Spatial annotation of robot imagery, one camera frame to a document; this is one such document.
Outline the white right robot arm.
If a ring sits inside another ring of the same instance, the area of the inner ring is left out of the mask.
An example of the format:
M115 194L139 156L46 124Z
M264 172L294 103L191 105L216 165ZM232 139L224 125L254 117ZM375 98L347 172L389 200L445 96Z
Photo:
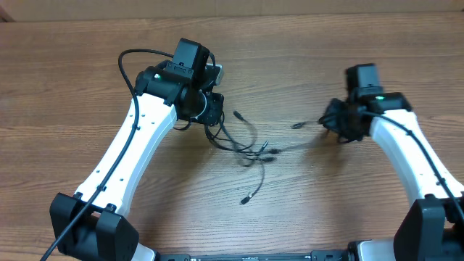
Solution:
M342 260L462 260L463 184L427 141L400 92L385 92L374 64L345 70L347 97L332 99L319 119L340 144L369 136L403 185L410 208L392 239L349 243Z

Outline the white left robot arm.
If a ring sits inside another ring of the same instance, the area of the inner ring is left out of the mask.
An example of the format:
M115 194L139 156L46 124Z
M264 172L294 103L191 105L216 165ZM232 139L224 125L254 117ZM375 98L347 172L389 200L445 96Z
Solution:
M210 50L182 38L174 54L129 83L130 108L89 177L68 196L58 193L49 214L54 250L78 260L158 260L129 223L131 203L151 158L178 120L217 125L224 97L213 92L223 68Z

